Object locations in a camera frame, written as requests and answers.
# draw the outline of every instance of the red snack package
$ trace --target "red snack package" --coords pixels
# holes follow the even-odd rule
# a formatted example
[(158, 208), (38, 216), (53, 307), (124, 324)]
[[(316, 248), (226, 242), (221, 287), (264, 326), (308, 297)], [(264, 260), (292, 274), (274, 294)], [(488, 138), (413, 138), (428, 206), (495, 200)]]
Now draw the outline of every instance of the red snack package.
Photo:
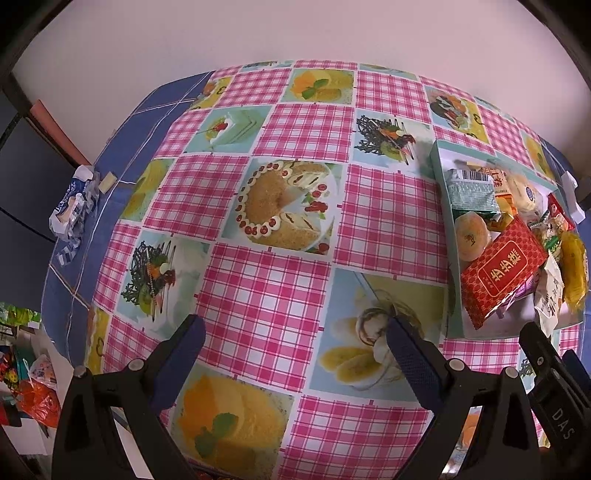
[(61, 413), (56, 392), (33, 379), (21, 381), (18, 389), (18, 407), (43, 425), (56, 429)]
[(517, 290), (548, 258), (548, 252), (517, 216), (462, 272), (462, 299), (474, 328)]
[(548, 210), (550, 211), (550, 217), (552, 218), (554, 223), (563, 232), (575, 229), (575, 224), (564, 212), (562, 206), (559, 204), (558, 200), (556, 200), (556, 197), (553, 193), (550, 193), (550, 195), (548, 195)]

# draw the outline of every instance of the pink checkered pattern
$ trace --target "pink checkered pattern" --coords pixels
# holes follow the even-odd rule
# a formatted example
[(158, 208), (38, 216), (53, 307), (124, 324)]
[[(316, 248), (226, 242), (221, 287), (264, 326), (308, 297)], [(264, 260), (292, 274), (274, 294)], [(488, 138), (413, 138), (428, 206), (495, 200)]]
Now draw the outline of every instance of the pink checkered pattern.
[(412, 80), (360, 70), (356, 98), (358, 108), (431, 123), (427, 96)]
[(504, 367), (514, 367), (519, 356), (519, 340), (445, 340), (443, 356), (447, 359), (459, 358), (472, 370), (499, 373)]
[(158, 189), (144, 225), (156, 230), (215, 240), (248, 157), (180, 157)]
[(357, 64), (352, 61), (298, 60), (295, 63), (294, 68), (357, 70)]
[(537, 133), (535, 133), (530, 127), (528, 127), (526, 124), (524, 124), (523, 122), (520, 122), (519, 120), (515, 119), (515, 121), (517, 122), (517, 126), (519, 128), (521, 128), (525, 133), (527, 133), (531, 138), (533, 138), (536, 142), (540, 143), (540, 138), (538, 136)]
[(523, 165), (534, 168), (523, 145), (519, 128), (506, 118), (487, 108), (479, 107), (488, 138), (494, 149), (517, 160)]
[(579, 348), (579, 327), (580, 325), (574, 325), (562, 329), (560, 331), (560, 343), (558, 345), (558, 352), (562, 356), (566, 350), (578, 351)]
[(208, 113), (209, 109), (189, 110), (177, 118), (168, 129), (154, 157), (176, 157), (183, 153)]
[(279, 104), (252, 154), (346, 162), (354, 113), (350, 106)]
[(447, 83), (438, 82), (437, 80), (428, 79), (427, 77), (420, 77), (421, 81), (425, 85), (429, 85), (430, 87), (435, 87), (436, 89), (443, 90), (444, 92), (451, 93), (452, 95), (456, 95), (458, 97), (465, 98), (466, 100), (470, 100), (471, 102), (475, 102), (474, 97), (464, 90), (457, 89), (448, 85)]
[(220, 78), (224, 78), (224, 77), (231, 77), (232, 75), (236, 75), (240, 71), (241, 68), (242, 68), (242, 65), (238, 65), (235, 67), (226, 67), (225, 69), (216, 70), (215, 72), (212, 73), (210, 80), (216, 80), (216, 79), (220, 79)]
[(216, 107), (277, 103), (290, 79), (291, 69), (239, 73)]
[(335, 263), (445, 283), (437, 185), (350, 164)]
[(281, 480), (392, 478), (427, 427), (422, 409), (351, 405), (302, 396)]
[(267, 385), (301, 391), (329, 264), (217, 244), (198, 295), (200, 358)]
[(495, 155), (495, 150), (491, 148), (490, 145), (487, 145), (470, 135), (462, 134), (455, 130), (448, 130), (439, 125), (433, 125), (433, 131), (435, 132), (435, 138), (437, 140), (447, 140), (448, 142), (458, 143), (465, 147), (475, 148), (476, 150), (480, 150), (481, 152), (488, 153), (492, 156)]
[(113, 229), (109, 246), (103, 263), (100, 266), (96, 281), (93, 303), (103, 310), (113, 313), (125, 270), (134, 251), (135, 241), (139, 237), (141, 228), (118, 221)]
[(173, 412), (172, 408), (168, 408), (168, 409), (160, 412), (160, 421), (162, 422), (162, 424), (165, 427), (168, 427), (168, 425), (170, 425), (170, 416), (171, 416), (172, 412)]
[(150, 338), (137, 326), (113, 315), (111, 329), (105, 342), (103, 372), (119, 371), (134, 358), (148, 358), (158, 343), (158, 340)]

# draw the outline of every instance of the pastry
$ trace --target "pastry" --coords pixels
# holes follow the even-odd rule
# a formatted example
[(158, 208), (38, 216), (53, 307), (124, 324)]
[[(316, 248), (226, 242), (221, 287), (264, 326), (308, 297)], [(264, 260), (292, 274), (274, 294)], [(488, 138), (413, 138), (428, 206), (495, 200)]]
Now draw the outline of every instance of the pastry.
[[(315, 212), (327, 209), (322, 197), (329, 194), (323, 183), (329, 174), (323, 164), (308, 161), (278, 160), (260, 166), (238, 192), (235, 220), (256, 244), (307, 249), (320, 237)], [(288, 211), (288, 205), (306, 192), (313, 204), (304, 212)]]

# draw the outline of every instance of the screw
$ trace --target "screw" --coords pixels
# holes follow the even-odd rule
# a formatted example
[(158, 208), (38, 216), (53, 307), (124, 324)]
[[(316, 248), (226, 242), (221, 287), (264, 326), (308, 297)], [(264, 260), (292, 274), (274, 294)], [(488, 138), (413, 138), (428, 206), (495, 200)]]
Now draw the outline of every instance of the screw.
[(464, 370), (466, 364), (458, 358), (452, 358), (449, 361), (449, 366), (452, 370), (455, 370), (456, 372), (461, 372), (462, 370)]
[(143, 367), (144, 367), (144, 361), (141, 358), (136, 358), (135, 360), (132, 360), (131, 362), (129, 362), (127, 364), (127, 367), (132, 372), (138, 372), (138, 371), (140, 371), (140, 370), (143, 369)]
[(78, 365), (74, 369), (74, 376), (77, 378), (82, 378), (86, 375), (86, 367), (84, 365)]
[(517, 373), (517, 370), (513, 367), (505, 368), (505, 373), (507, 374), (507, 377), (511, 378), (517, 378), (519, 376), (519, 373)]

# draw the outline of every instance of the green package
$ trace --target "green package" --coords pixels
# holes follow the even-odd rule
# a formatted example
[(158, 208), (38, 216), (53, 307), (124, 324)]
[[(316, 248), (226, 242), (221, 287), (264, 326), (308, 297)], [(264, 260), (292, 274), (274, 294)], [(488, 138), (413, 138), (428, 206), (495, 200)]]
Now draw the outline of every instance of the green package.
[(446, 183), (454, 212), (476, 212), (485, 219), (501, 213), (490, 175), (452, 168), (446, 172)]

